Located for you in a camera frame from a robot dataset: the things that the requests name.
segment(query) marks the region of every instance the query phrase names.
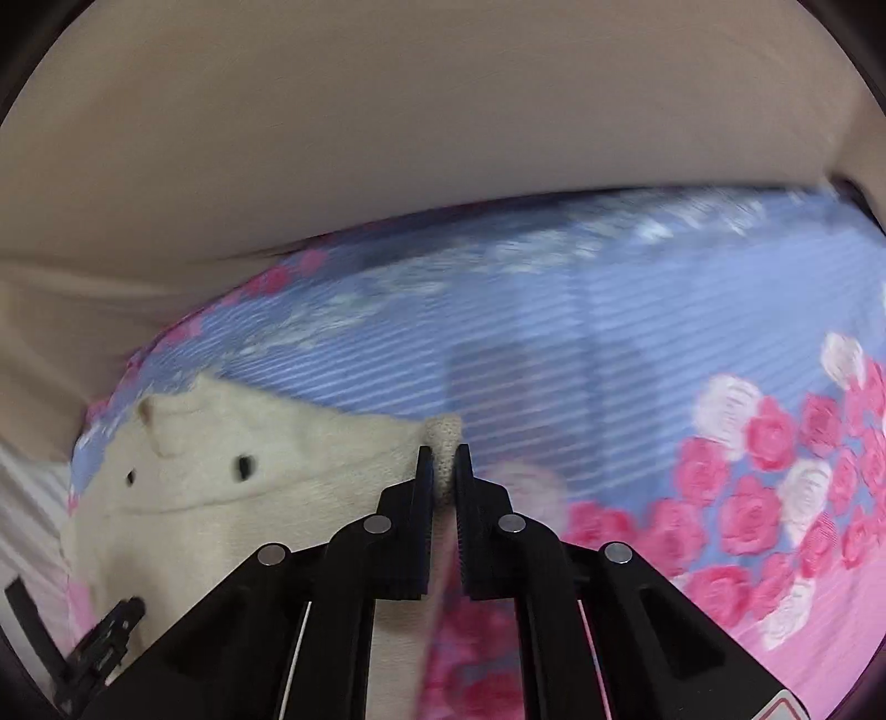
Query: beige fabric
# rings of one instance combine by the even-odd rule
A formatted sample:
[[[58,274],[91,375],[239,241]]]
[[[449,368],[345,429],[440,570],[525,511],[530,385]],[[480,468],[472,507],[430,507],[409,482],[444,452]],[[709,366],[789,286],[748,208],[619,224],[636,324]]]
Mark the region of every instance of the beige fabric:
[[[372,513],[383,488],[415,475],[420,445],[431,443],[446,485],[460,433],[454,416],[346,415],[200,377],[183,395],[145,398],[120,428],[65,529],[65,554],[99,615],[121,598],[144,598],[131,661],[261,545],[301,550]],[[239,455],[256,463],[243,482]],[[368,718],[415,714],[454,547],[443,512],[431,596],[377,606]]]
[[[869,93],[859,104],[834,170],[859,185],[886,226],[886,115]]]
[[[835,164],[879,187],[868,100],[796,0],[97,0],[0,126],[0,437],[66,456],[126,351],[316,233]]]

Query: bed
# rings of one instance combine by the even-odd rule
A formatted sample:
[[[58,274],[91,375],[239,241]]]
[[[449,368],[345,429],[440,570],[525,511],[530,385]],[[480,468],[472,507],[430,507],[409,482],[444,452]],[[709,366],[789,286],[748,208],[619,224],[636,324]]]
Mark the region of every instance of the bed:
[[[886,632],[884,267],[831,188],[569,193],[322,236],[130,359],[71,506],[138,398],[199,372],[456,412],[518,511],[635,545],[825,718]],[[450,587],[422,718],[521,715],[511,618]]]

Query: blue striped fabric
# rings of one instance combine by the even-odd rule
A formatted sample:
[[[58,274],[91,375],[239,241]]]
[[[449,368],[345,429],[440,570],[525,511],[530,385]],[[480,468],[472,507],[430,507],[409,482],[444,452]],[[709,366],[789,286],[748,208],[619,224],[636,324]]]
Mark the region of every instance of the blue striped fabric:
[[[295,254],[277,292],[237,291],[192,337],[145,351],[77,444],[77,491],[137,397],[210,371],[346,411],[457,412],[480,473],[518,459],[572,500],[639,515],[673,494],[711,375],[748,378],[796,417],[806,393],[833,394],[825,334],[880,353],[886,327],[879,231],[825,191],[511,201],[308,252],[323,257],[314,272]],[[721,557],[711,543],[699,565]]]

